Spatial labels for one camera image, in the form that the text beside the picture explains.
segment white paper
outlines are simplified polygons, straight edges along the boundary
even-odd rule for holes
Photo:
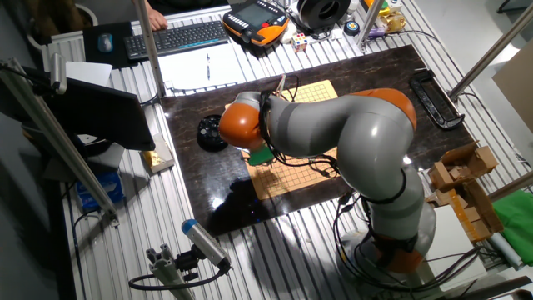
[[[433,238],[433,243],[426,254],[427,260],[441,258],[428,262],[434,276],[449,268],[460,256],[443,257],[451,254],[466,253],[473,248],[470,239],[466,236],[465,230],[461,226],[456,213],[450,205],[435,208],[435,213],[435,236]],[[456,270],[464,266],[469,260],[470,257],[466,259],[466,261],[460,263]],[[472,280],[481,278],[485,275],[485,267],[483,267],[483,262],[481,262],[478,257],[470,266],[466,267],[450,281],[441,284],[439,288],[443,292],[449,291],[452,288],[469,283]]]
[[[111,69],[112,65],[105,63],[67,62],[67,77],[106,87]]]
[[[159,66],[165,87],[178,90],[208,88],[245,81],[233,48],[228,43],[160,57]]]

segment mouse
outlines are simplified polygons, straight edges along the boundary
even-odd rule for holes
[[[103,33],[98,37],[98,51],[101,53],[113,51],[113,35],[111,33]]]

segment pen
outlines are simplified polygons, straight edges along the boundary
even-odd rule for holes
[[[211,80],[211,74],[209,73],[209,53],[207,54],[207,80]]]

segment aluminum profile table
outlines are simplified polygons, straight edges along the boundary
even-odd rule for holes
[[[228,9],[229,7],[217,7],[187,12],[169,16],[167,20],[170,28],[220,20]],[[407,20],[406,30],[422,30],[436,35],[412,0],[404,0],[402,12]],[[359,23],[362,23],[363,19],[364,16],[356,14]],[[141,34],[138,22],[133,22],[132,28],[135,34]],[[436,80],[444,89],[452,89],[461,79],[461,70],[445,49],[439,42],[426,36],[406,33],[385,40],[378,39],[367,44],[366,53],[409,44],[416,48],[426,66],[435,72]],[[243,73],[246,81],[364,55],[356,47],[355,39],[346,37],[312,44],[306,52],[297,54],[291,50],[290,45],[267,47],[255,55],[244,52],[234,42],[232,46],[239,62],[236,70]],[[53,53],[62,54],[68,61],[85,61],[82,33],[73,32],[53,37],[52,43],[43,47],[42,56],[46,70],[47,61]],[[140,63],[137,67],[113,70],[108,86],[135,93],[141,102],[156,94],[149,62]],[[471,88],[468,88],[467,92],[476,93]],[[172,94],[180,96],[184,93],[167,90],[167,95]],[[518,161],[511,140],[482,101],[461,96],[457,106],[459,111],[466,115],[464,124],[470,135],[480,140],[481,146],[489,145],[500,163],[491,174],[480,179],[486,192],[492,193],[530,171]],[[159,104],[147,106],[145,113],[152,133],[162,133],[173,150],[162,107]],[[179,162],[175,167],[150,177],[142,164],[139,152],[126,150],[120,163],[120,173],[126,200],[117,204],[117,217],[120,222],[118,227],[111,227],[105,222],[99,222],[96,217],[90,217],[83,219],[73,231],[73,221],[82,211],[74,200],[74,192],[62,200],[77,297],[172,299],[169,292],[132,290],[127,281],[150,273],[145,256],[146,249],[158,248],[163,243],[167,243],[174,253],[190,249],[191,243],[182,234],[181,225],[184,220],[194,216]],[[427,177],[422,178],[426,193],[429,193]],[[336,204],[337,201],[333,199],[218,237],[220,244],[230,254],[233,270],[229,276],[193,288],[196,298],[359,298],[355,288],[340,277],[334,263],[335,247],[331,225]],[[366,224],[353,210],[341,218],[341,234],[365,227]],[[74,239],[79,243],[78,251],[74,247]],[[201,262],[198,268],[200,279],[209,278],[216,271],[209,262]],[[147,281],[148,283],[157,284],[153,279]],[[385,292],[382,297],[398,298],[401,295]]]

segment person's hand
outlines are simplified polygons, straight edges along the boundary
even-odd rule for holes
[[[150,26],[152,27],[152,31],[167,29],[167,20],[163,15],[161,15],[160,12],[153,8],[148,8],[148,18],[150,19]]]

